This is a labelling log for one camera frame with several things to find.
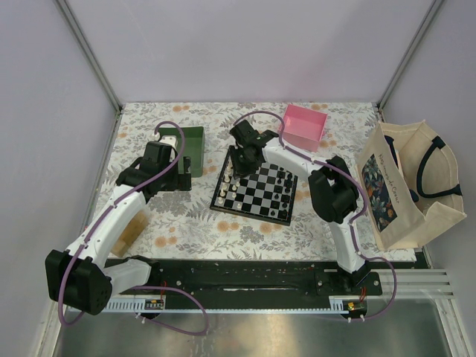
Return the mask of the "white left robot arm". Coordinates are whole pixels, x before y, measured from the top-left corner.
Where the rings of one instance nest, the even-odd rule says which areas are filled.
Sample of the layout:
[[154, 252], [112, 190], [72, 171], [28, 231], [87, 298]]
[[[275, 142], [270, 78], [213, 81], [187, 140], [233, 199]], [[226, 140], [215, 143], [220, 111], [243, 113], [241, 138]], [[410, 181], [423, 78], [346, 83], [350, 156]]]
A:
[[160, 191], [190, 190], [191, 175], [180, 173], [182, 149], [167, 135], [147, 143], [144, 154], [123, 170], [111, 196], [87, 229], [64, 251], [53, 250], [45, 259], [48, 294], [52, 300], [97, 315], [110, 297], [137, 286], [152, 294], [161, 287], [161, 275], [152, 261], [135, 257], [106, 266], [109, 254], [126, 227], [144, 212]]

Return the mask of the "green plastic tray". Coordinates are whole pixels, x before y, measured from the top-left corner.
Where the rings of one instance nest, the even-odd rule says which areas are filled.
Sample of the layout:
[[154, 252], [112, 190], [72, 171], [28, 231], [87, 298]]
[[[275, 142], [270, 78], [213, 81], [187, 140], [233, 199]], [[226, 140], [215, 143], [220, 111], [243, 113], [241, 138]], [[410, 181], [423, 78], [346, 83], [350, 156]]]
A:
[[[184, 156], [190, 158], [190, 173], [192, 178], [199, 178], [203, 173], [205, 151], [205, 128], [203, 126], [182, 127], [185, 138]], [[180, 149], [181, 137], [177, 128], [162, 126], [158, 132], [161, 136], [174, 135], [177, 139], [176, 148]]]

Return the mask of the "pink plastic tray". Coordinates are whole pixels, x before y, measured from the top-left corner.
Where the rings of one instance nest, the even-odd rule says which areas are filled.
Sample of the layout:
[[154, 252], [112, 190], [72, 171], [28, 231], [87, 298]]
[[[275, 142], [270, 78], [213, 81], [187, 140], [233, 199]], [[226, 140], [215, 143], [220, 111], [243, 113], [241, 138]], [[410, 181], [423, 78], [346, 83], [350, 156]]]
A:
[[289, 104], [283, 121], [283, 140], [286, 144], [309, 152], [317, 152], [324, 133], [327, 114]]

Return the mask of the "cream canvas tote bag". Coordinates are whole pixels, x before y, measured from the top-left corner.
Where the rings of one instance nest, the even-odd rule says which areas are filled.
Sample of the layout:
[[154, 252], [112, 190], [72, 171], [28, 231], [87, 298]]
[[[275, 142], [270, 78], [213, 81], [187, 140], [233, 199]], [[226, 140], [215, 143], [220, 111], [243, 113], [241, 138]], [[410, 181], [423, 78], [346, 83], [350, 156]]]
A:
[[426, 123], [378, 123], [357, 162], [382, 251], [421, 248], [466, 218], [457, 160]]

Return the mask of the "black white chess board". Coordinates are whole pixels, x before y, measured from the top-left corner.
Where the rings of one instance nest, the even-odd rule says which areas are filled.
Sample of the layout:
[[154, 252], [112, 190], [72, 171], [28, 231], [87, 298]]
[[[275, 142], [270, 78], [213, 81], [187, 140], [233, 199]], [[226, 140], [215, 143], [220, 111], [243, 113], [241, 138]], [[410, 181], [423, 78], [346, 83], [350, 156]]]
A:
[[291, 172], [267, 162], [245, 178], [234, 178], [231, 153], [227, 152], [210, 209], [289, 226], [297, 179]]

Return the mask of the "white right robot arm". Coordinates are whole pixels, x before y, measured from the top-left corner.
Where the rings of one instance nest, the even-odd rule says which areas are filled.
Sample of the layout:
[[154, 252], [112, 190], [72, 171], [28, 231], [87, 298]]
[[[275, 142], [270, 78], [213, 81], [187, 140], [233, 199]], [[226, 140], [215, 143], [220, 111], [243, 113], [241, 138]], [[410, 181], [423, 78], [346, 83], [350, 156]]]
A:
[[231, 147], [234, 177], [249, 176], [267, 162], [308, 183], [312, 207], [329, 224], [334, 239], [337, 264], [343, 271], [338, 276], [340, 289], [349, 295], [362, 289], [369, 268], [365, 266], [357, 243], [357, 231], [351, 223], [359, 193], [345, 160], [336, 155], [328, 160], [314, 161], [276, 132], [260, 133], [244, 118], [236, 121], [230, 134], [235, 139], [235, 145]]

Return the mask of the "floral table cloth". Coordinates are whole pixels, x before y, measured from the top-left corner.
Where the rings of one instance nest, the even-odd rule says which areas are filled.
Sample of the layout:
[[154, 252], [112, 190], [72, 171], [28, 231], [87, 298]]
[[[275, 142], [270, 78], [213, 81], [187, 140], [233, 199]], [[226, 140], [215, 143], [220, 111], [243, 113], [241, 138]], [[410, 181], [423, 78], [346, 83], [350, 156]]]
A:
[[227, 148], [230, 128], [248, 115], [260, 131], [276, 130], [285, 103], [127, 103], [104, 173], [97, 206], [103, 207], [118, 174], [142, 155], [155, 126], [164, 121], [202, 126], [202, 175], [188, 192], [159, 193], [149, 204], [149, 223], [127, 254], [175, 259], [330, 261], [336, 258], [329, 226], [312, 209], [308, 184], [297, 185], [289, 226], [210, 209]]

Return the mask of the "brown cardboard box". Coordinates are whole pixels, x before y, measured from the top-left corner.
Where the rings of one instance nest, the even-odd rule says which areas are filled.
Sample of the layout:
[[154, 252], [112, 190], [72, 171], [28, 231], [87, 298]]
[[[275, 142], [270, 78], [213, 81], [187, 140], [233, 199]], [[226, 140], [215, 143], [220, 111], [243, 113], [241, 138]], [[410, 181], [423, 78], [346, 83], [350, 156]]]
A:
[[142, 234], [149, 224], [149, 214], [145, 210], [139, 211], [128, 223], [112, 247], [111, 253], [116, 257], [123, 257], [133, 243]]

